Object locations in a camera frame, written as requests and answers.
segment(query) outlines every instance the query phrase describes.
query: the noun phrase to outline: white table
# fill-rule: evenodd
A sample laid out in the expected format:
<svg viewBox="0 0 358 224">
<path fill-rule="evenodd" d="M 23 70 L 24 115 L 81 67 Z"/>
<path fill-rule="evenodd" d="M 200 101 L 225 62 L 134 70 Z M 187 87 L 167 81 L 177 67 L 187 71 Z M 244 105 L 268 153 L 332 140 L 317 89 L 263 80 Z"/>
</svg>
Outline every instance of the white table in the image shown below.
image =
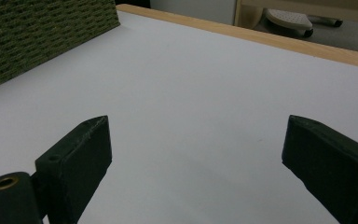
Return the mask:
<svg viewBox="0 0 358 224">
<path fill-rule="evenodd" d="M 337 223 L 282 165 L 290 114 L 358 141 L 358 67 L 119 12 L 0 86 L 0 175 L 108 115 L 113 163 L 80 223 Z"/>
</svg>

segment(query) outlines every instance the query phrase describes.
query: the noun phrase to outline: wooden edge trim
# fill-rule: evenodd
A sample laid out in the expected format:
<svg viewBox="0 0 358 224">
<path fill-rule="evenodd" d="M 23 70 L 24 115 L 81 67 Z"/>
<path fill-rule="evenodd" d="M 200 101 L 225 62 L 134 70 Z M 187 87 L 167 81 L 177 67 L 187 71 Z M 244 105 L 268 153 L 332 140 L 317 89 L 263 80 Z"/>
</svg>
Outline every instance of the wooden edge trim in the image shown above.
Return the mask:
<svg viewBox="0 0 358 224">
<path fill-rule="evenodd" d="M 217 23 L 213 21 L 204 21 L 187 16 L 181 16 L 169 12 L 158 11 L 144 7 L 135 7 L 130 5 L 118 5 L 117 10 L 131 14 L 144 16 L 161 21 L 168 21 L 193 28 L 198 28 L 221 35 L 229 35 L 244 40 L 250 40 L 256 43 L 269 45 L 279 49 L 287 49 L 298 53 L 308 54 L 310 56 L 323 58 L 339 63 L 347 63 L 358 66 L 358 51 L 339 49 L 321 44 L 310 43 L 302 40 L 292 39 L 279 35 L 265 34 L 254 30 L 248 30 L 240 27 Z"/>
</svg>

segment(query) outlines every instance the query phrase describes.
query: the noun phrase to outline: brass insert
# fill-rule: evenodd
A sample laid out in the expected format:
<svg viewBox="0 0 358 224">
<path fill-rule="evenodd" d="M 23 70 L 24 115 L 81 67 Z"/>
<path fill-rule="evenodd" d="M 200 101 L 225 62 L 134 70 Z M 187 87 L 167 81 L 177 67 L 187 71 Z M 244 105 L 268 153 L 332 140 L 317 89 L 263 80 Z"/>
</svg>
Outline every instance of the brass insert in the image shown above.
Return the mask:
<svg viewBox="0 0 358 224">
<path fill-rule="evenodd" d="M 16 176 L 7 176 L 3 179 L 0 179 L 0 190 L 8 189 L 16 185 L 19 182 L 19 178 Z"/>
</svg>

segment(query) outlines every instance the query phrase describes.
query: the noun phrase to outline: floor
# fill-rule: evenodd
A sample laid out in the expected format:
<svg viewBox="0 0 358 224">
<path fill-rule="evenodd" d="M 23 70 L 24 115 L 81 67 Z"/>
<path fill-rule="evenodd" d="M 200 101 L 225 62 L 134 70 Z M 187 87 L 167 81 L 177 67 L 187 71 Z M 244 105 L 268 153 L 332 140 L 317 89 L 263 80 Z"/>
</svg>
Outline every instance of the floor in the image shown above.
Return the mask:
<svg viewBox="0 0 358 224">
<path fill-rule="evenodd" d="M 270 22 L 265 16 L 255 30 L 358 51 L 358 22 L 344 21 L 340 27 L 334 27 L 331 21 L 319 17 L 309 17 L 309 20 L 313 24 L 313 35 L 308 38 L 302 36 L 304 31 L 283 28 Z"/>
</svg>

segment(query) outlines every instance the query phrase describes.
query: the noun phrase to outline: dark green plastic part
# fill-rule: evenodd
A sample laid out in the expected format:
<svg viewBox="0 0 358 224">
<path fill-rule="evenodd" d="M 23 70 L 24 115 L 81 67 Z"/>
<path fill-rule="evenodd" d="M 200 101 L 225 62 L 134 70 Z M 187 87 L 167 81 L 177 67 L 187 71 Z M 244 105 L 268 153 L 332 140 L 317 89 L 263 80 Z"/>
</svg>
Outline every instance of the dark green plastic part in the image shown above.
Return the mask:
<svg viewBox="0 0 358 224">
<path fill-rule="evenodd" d="M 41 223 L 34 188 L 27 173 L 0 176 L 0 224 Z"/>
<path fill-rule="evenodd" d="M 107 116 L 84 121 L 36 160 L 50 223 L 77 223 L 112 161 Z"/>
<path fill-rule="evenodd" d="M 358 143 L 324 124 L 290 116 L 283 164 L 339 223 L 358 224 Z"/>
<path fill-rule="evenodd" d="M 117 26 L 114 0 L 0 0 L 0 84 Z"/>
</svg>

